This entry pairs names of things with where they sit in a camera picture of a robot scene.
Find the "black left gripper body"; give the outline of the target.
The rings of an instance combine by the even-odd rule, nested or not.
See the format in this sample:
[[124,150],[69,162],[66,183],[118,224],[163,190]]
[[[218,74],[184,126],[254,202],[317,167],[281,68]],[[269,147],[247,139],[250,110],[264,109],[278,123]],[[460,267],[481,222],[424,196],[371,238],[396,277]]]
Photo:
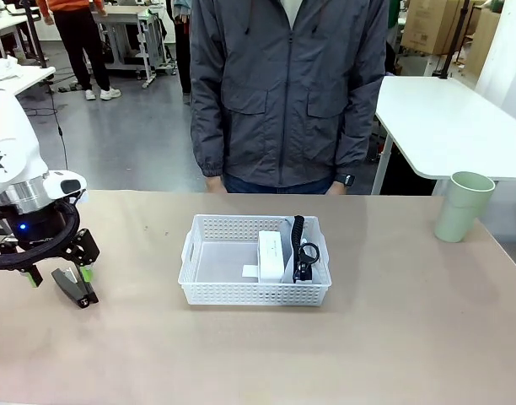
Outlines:
[[19,214],[16,208],[0,209],[18,246],[16,258],[57,257],[78,232],[79,212],[72,203],[51,203],[42,209]]

